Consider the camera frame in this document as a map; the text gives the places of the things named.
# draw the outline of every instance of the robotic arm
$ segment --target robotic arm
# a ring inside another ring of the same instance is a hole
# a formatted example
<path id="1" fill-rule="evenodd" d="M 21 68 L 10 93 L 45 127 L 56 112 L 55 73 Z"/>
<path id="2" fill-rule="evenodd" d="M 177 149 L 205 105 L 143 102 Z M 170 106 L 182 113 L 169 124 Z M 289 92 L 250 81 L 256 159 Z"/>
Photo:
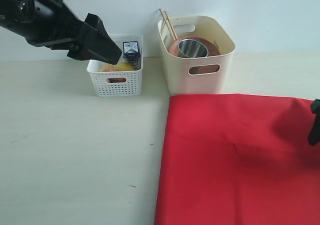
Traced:
<path id="1" fill-rule="evenodd" d="M 75 60 L 117 64 L 122 54 L 97 15 L 81 21 L 63 0 L 0 0 L 0 26 L 32 46 L 68 50 Z"/>

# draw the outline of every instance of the red cloth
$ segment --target red cloth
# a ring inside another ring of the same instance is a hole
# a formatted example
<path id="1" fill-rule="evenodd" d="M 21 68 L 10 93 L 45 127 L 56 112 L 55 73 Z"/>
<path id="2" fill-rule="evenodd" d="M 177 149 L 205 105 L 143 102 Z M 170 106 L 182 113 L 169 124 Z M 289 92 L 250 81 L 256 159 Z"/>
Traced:
<path id="1" fill-rule="evenodd" d="M 170 99 L 155 225 L 319 225 L 312 101 L 241 94 Z"/>

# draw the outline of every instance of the white plastic basket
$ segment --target white plastic basket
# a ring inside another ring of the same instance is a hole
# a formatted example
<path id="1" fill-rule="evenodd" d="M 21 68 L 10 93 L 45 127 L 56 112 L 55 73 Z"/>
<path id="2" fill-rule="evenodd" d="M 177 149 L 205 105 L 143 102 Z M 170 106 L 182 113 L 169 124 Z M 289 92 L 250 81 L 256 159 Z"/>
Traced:
<path id="1" fill-rule="evenodd" d="M 111 39 L 122 50 L 119 63 L 124 62 L 123 42 L 138 41 L 141 50 L 141 59 L 134 71 L 99 72 L 106 63 L 90 60 L 87 72 L 90 74 L 94 89 L 99 97 L 136 96 L 142 92 L 143 60 L 143 36 L 135 35 L 110 35 Z M 125 82 L 109 83 L 109 79 L 125 79 Z"/>
<path id="2" fill-rule="evenodd" d="M 168 51 L 173 40 L 163 20 L 158 23 L 162 67 L 171 95 L 216 94 L 221 90 L 236 45 L 213 18 L 208 16 L 183 16 L 170 19 L 179 38 L 197 36 L 219 48 L 220 55 L 201 58 L 180 58 Z M 194 26 L 194 31 L 179 32 L 182 26 Z M 205 74 L 190 74 L 193 67 L 219 66 L 218 71 Z"/>

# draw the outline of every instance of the chopsticks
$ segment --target chopsticks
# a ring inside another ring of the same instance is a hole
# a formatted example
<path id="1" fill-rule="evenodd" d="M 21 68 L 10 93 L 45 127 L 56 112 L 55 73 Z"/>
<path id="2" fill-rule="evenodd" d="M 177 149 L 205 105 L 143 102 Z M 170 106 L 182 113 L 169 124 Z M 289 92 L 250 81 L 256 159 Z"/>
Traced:
<path id="1" fill-rule="evenodd" d="M 163 20 L 164 20 L 166 26 L 168 27 L 169 33 L 170 33 L 173 41 L 178 40 L 178 36 L 176 34 L 174 26 L 172 26 L 172 23 L 170 22 L 170 18 L 168 16 L 167 12 L 163 11 L 161 8 L 159 10 L 160 10 L 160 13 L 161 13 L 161 15 L 163 17 Z"/>

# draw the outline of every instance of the metal cup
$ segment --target metal cup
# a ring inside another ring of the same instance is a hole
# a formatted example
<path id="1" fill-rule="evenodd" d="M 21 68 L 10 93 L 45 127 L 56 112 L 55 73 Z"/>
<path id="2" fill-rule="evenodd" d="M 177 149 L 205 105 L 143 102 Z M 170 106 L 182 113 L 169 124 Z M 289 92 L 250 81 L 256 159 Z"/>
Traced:
<path id="1" fill-rule="evenodd" d="M 179 42 L 179 57 L 186 59 L 204 58 L 209 54 L 208 48 L 203 43 L 194 39 L 184 39 Z"/>

